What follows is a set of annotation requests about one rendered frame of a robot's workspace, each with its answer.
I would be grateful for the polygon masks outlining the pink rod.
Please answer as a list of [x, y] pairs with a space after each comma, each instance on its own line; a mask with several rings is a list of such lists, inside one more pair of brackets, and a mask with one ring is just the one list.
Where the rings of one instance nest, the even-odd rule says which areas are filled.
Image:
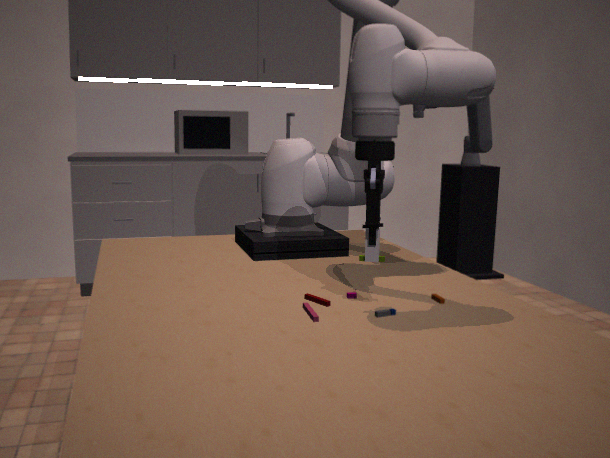
[[319, 322], [319, 316], [316, 314], [316, 312], [312, 309], [312, 307], [308, 303], [303, 303], [303, 308], [306, 311], [306, 313], [309, 315], [309, 317], [312, 319], [313, 322]]

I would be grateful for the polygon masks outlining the lime green rod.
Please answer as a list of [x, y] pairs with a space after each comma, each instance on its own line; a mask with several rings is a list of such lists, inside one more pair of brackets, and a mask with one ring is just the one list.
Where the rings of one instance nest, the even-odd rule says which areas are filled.
[[[359, 255], [359, 261], [365, 261], [365, 255]], [[385, 256], [379, 256], [379, 262], [385, 262]]]

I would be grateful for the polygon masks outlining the orange rod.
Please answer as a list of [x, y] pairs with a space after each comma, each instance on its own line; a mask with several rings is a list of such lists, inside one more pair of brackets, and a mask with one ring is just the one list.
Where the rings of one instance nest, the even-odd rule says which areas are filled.
[[432, 294], [431, 299], [435, 300], [436, 302], [438, 302], [440, 304], [445, 304], [445, 299], [437, 294]]

